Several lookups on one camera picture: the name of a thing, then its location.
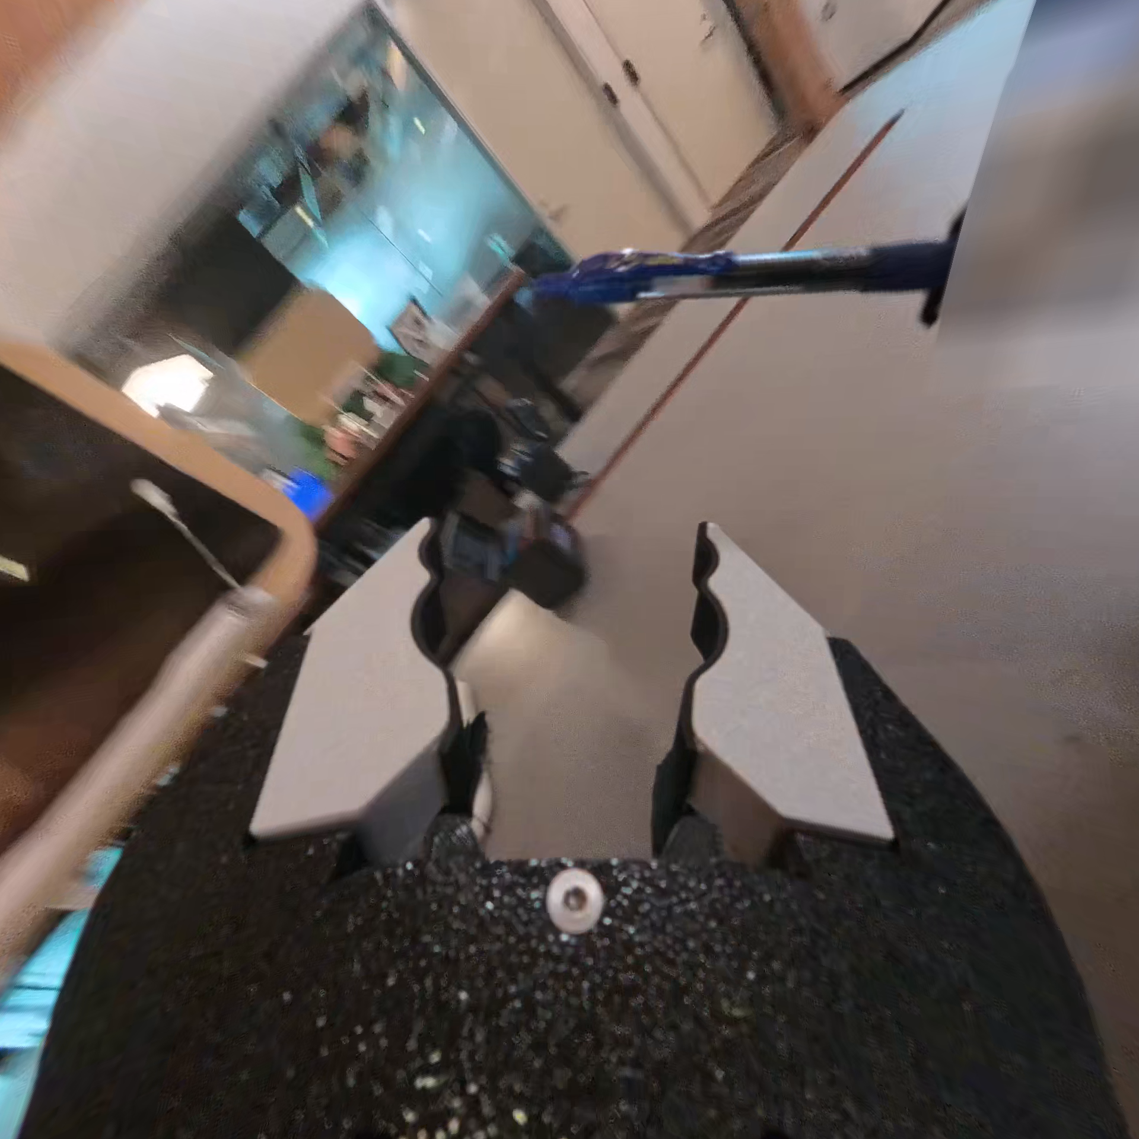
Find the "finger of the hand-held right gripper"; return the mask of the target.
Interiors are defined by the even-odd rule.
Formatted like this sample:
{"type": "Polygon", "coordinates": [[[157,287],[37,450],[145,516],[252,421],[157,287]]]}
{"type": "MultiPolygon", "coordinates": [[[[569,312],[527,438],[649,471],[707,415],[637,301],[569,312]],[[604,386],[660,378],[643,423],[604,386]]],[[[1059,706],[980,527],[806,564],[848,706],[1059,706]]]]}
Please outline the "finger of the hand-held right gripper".
{"type": "Polygon", "coordinates": [[[957,245],[959,245],[959,239],[961,239],[964,214],[966,214],[966,210],[963,208],[955,216],[955,219],[953,219],[953,223],[949,227],[949,233],[945,237],[945,247],[947,247],[945,264],[941,268],[939,278],[935,279],[935,285],[926,293],[924,307],[920,310],[920,322],[926,328],[933,328],[937,324],[939,316],[941,316],[941,307],[943,307],[943,301],[945,301],[947,281],[949,281],[949,274],[951,274],[951,268],[953,268],[953,258],[955,258],[955,252],[957,252],[957,245]]]}

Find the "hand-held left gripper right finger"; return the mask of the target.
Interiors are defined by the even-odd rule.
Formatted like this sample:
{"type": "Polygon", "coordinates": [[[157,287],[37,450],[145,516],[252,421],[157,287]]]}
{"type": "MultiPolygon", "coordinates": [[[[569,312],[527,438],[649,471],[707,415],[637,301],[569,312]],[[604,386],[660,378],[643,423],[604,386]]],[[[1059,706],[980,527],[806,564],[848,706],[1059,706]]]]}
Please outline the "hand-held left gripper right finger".
{"type": "Polygon", "coordinates": [[[697,527],[691,584],[701,661],[653,777],[653,859],[705,847],[761,866],[798,833],[893,847],[823,626],[713,522],[697,527]]]}

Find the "wooden post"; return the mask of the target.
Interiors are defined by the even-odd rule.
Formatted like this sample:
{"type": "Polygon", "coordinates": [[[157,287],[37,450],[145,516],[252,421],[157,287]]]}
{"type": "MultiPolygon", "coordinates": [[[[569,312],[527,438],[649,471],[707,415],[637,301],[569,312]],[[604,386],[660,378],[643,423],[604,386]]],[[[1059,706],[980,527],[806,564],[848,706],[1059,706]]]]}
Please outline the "wooden post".
{"type": "Polygon", "coordinates": [[[730,2],[790,128],[815,138],[844,107],[800,2],[730,2]]]}

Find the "printed marker sign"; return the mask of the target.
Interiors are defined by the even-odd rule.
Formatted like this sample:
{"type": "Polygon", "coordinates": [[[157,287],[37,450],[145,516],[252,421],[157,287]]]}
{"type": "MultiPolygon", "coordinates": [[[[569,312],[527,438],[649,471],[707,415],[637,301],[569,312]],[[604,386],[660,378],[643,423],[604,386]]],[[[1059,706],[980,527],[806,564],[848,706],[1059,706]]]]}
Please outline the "printed marker sign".
{"type": "Polygon", "coordinates": [[[407,299],[387,330],[405,355],[422,363],[434,361],[438,353],[438,345],[434,343],[434,322],[414,297],[407,299]]]}

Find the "blue pen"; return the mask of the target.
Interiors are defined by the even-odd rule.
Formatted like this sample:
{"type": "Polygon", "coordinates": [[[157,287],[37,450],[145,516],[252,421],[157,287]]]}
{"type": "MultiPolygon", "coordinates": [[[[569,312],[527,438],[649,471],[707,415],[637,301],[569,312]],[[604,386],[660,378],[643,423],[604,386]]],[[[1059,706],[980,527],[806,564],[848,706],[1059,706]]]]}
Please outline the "blue pen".
{"type": "Polygon", "coordinates": [[[618,307],[647,301],[823,293],[937,293],[945,287],[957,237],[864,248],[705,254],[618,250],[564,274],[534,278],[540,301],[618,307]]]}

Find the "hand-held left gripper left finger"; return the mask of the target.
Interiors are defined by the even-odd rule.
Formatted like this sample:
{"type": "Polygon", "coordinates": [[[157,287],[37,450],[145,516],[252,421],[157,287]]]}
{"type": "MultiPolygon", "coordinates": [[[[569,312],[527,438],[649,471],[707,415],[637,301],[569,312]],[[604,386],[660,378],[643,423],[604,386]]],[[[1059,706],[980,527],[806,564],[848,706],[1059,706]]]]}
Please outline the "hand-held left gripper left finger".
{"type": "Polygon", "coordinates": [[[443,560],[420,520],[308,630],[250,837],[347,832],[397,864],[455,816],[478,845],[492,822],[488,725],[441,661],[443,560]]]}

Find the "cream door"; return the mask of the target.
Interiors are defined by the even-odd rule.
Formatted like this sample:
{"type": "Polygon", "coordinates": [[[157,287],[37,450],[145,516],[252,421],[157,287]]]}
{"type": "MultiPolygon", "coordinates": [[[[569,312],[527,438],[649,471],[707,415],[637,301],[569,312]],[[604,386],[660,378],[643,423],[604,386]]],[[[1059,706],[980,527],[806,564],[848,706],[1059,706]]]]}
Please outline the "cream door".
{"type": "Polygon", "coordinates": [[[689,231],[777,138],[728,2],[538,2],[622,144],[689,231]]]}
{"type": "Polygon", "coordinates": [[[682,221],[534,2],[379,6],[571,256],[680,248],[682,221]]]}

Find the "wood-framed mirror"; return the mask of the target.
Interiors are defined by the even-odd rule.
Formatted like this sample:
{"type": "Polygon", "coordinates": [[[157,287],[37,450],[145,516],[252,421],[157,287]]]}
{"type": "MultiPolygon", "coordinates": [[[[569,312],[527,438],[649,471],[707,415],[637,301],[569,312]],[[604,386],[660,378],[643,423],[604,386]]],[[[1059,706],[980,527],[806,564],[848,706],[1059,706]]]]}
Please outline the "wood-framed mirror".
{"type": "Polygon", "coordinates": [[[230,591],[137,481],[277,601],[257,646],[312,582],[314,527],[285,494],[50,349],[2,340],[2,853],[230,591]]]}

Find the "black device with screen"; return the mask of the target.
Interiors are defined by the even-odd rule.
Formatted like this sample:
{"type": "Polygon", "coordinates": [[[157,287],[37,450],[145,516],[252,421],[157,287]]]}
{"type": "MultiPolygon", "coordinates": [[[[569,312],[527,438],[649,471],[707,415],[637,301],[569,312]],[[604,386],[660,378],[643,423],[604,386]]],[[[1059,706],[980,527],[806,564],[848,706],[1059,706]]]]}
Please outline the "black device with screen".
{"type": "Polygon", "coordinates": [[[577,531],[538,510],[490,525],[451,514],[440,533],[449,572],[517,591],[544,611],[569,605],[587,584],[577,531]]]}

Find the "small blue bin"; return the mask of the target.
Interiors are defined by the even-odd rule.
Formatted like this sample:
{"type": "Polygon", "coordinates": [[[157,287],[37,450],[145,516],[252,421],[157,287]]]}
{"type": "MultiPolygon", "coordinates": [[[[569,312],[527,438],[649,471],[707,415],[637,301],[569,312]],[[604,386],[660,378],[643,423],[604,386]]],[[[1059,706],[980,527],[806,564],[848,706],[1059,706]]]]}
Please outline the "small blue bin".
{"type": "Polygon", "coordinates": [[[310,524],[316,524],[333,500],[325,481],[304,469],[294,469],[285,477],[283,494],[310,524]]]}

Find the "long wooden desk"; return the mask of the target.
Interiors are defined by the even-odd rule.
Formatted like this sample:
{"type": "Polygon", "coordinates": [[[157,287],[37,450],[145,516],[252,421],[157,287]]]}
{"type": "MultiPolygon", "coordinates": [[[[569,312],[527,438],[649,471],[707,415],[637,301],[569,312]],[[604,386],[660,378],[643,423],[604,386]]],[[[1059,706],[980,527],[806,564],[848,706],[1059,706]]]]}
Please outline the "long wooden desk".
{"type": "Polygon", "coordinates": [[[490,330],[494,320],[505,310],[507,303],[515,299],[527,281],[529,276],[517,264],[507,266],[505,278],[492,293],[488,307],[445,351],[441,361],[432,367],[426,380],[412,390],[410,402],[397,413],[391,429],[379,436],[374,448],[348,463],[345,477],[335,485],[333,496],[312,522],[312,529],[318,537],[327,533],[331,524],[356,500],[360,487],[385,463],[389,452],[422,419],[424,411],[440,400],[447,382],[457,374],[459,365],[471,355],[476,340],[490,330]]]}

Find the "white mirror stand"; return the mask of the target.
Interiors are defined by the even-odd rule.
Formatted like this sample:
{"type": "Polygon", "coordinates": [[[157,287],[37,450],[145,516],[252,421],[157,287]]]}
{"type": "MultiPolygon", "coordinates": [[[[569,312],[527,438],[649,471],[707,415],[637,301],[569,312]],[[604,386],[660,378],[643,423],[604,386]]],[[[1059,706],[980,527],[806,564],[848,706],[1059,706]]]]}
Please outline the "white mirror stand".
{"type": "Polygon", "coordinates": [[[170,651],[149,690],[114,725],[89,762],[2,857],[2,983],[17,971],[50,911],[93,897],[79,886],[83,861],[130,814],[164,762],[207,719],[244,669],[290,618],[304,593],[312,541],[283,535],[273,556],[246,584],[211,555],[178,514],[168,493],[135,479],[132,493],[190,543],[226,593],[170,651]]]}

